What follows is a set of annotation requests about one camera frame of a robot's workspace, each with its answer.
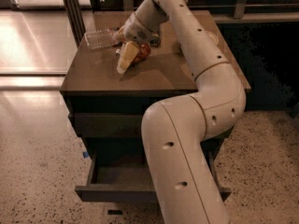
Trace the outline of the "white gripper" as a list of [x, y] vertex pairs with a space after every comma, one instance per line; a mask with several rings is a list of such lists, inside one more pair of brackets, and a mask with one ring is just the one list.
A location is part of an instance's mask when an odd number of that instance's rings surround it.
[[125, 38], [129, 42], [121, 46], [120, 58], [118, 60], [117, 71], [124, 74], [139, 52], [139, 46], [150, 41], [152, 37], [152, 21], [146, 16], [138, 16], [133, 13], [112, 36], [115, 44], [123, 43]]

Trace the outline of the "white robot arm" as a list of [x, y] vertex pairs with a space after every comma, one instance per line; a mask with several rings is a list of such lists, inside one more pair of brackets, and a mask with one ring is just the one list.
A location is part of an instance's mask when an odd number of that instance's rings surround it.
[[124, 43], [117, 70], [128, 69], [161, 23], [172, 23], [197, 91], [151, 105], [141, 123], [164, 224], [231, 224], [200, 144], [236, 124], [246, 94], [237, 72], [187, 1], [144, 0], [115, 36]]

